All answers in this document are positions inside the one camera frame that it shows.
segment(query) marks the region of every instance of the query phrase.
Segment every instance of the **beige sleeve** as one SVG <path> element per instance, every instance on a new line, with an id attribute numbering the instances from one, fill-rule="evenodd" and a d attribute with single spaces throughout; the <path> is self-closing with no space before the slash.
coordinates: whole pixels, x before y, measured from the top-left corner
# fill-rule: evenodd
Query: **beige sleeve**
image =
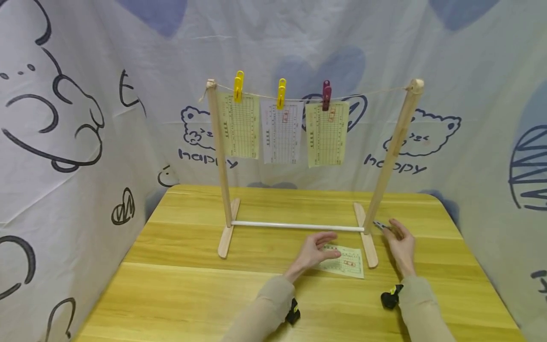
<path id="1" fill-rule="evenodd" d="M 399 306 L 412 342 L 455 342 L 427 280 L 412 276 L 402 284 Z"/>
<path id="2" fill-rule="evenodd" d="M 262 342 L 289 313 L 294 286 L 283 276 L 268 280 L 257 298 L 232 323 L 222 342 Z"/>

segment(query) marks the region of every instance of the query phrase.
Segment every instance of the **yellow clothespin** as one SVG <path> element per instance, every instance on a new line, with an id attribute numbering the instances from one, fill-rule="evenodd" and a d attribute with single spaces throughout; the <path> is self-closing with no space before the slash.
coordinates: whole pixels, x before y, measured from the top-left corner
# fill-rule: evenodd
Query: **yellow clothespin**
<path id="1" fill-rule="evenodd" d="M 241 102 L 241 98 L 243 97 L 243 79 L 245 77 L 245 74 L 239 70 L 236 73 L 236 77 L 234 78 L 234 101 L 237 103 Z"/>
<path id="2" fill-rule="evenodd" d="M 280 111 L 283 109 L 283 106 L 285 105 L 285 85 L 287 84 L 287 80 L 284 78 L 279 79 L 279 84 L 277 88 L 277 110 Z"/>

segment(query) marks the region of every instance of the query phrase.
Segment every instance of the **wooden foot base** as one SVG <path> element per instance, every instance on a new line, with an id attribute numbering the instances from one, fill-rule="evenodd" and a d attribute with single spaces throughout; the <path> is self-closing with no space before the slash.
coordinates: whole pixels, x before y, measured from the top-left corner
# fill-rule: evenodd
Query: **wooden foot base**
<path id="1" fill-rule="evenodd" d="M 353 203 L 353 209 L 355 210 L 357 223 L 359 227 L 362 227 L 366 218 L 365 209 L 357 202 Z M 378 266 L 378 255 L 376 254 L 376 247 L 374 247 L 373 236 L 367 231 L 360 234 L 361 240 L 363 241 L 363 248 L 365 249 L 366 262 L 369 264 L 369 268 L 375 268 Z"/>
<path id="2" fill-rule="evenodd" d="M 237 217 L 237 212 L 239 210 L 239 204 L 241 200 L 239 198 L 236 198 L 231 203 L 231 209 L 232 209 L 232 219 L 235 220 Z M 228 248 L 230 248 L 230 241 L 232 240 L 232 233 L 234 232 L 234 226 L 231 225 L 229 227 L 224 226 L 224 230 L 222 231 L 222 236 L 220 237 L 220 243 L 218 244 L 218 256 L 222 259 L 226 259 L 228 256 Z"/>

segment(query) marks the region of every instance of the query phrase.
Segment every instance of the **string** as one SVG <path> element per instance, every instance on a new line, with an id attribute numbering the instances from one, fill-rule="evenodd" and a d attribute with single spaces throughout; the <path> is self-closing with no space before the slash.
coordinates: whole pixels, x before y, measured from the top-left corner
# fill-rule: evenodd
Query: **string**
<path id="1" fill-rule="evenodd" d="M 218 84 L 217 83 L 217 86 L 221 87 L 221 88 L 224 88 L 226 90 L 230 90 L 230 91 L 234 91 L 232 88 L 229 88 L 225 85 L 221 85 L 221 84 Z M 350 96 L 361 96 L 361 95 L 371 95 L 371 94 L 378 94 L 378 93 L 381 93 L 381 92 L 389 92 L 389 91 L 393 91 L 393 90 L 408 90 L 408 87 L 405 87 L 405 86 L 398 86 L 398 87 L 395 87 L 395 88 L 389 88 L 389 89 L 380 89 L 380 90 L 375 90 L 375 91 L 369 91 L 369 92 L 364 92 L 364 93 L 361 93 L 361 94 L 353 94 L 353 95 L 350 95 Z M 203 93 L 203 96 L 199 99 L 199 102 L 203 101 L 203 98 L 205 98 L 205 94 L 207 93 L 207 89 L 205 89 L 205 92 Z M 273 97 L 273 96 L 266 96 L 266 95 L 260 95 L 260 94 L 253 94 L 252 92 L 244 92 L 243 93 L 244 95 L 252 95 L 252 96 L 256 96 L 256 97 L 262 97 L 262 98 L 270 98 L 272 100 L 277 100 L 276 97 Z M 342 97 L 331 97 L 330 100 L 333 101 L 333 100 L 343 100 L 345 98 L 347 98 L 348 96 L 342 96 Z M 312 102 L 312 101 L 323 101 L 322 98 L 286 98 L 285 99 L 285 102 L 288 102 L 288 101 L 291 101 L 291 102 L 301 102 L 301 101 L 308 101 L 308 102 Z"/>

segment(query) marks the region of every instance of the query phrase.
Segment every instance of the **red clothespin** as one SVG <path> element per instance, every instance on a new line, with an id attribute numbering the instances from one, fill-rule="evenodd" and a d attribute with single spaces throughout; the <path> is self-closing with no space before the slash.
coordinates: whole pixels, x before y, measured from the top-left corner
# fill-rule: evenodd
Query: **red clothespin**
<path id="1" fill-rule="evenodd" d="M 323 82 L 323 111 L 324 112 L 329 110 L 330 94 L 332 92 L 333 90 L 330 87 L 330 81 L 326 79 L 325 82 Z"/>

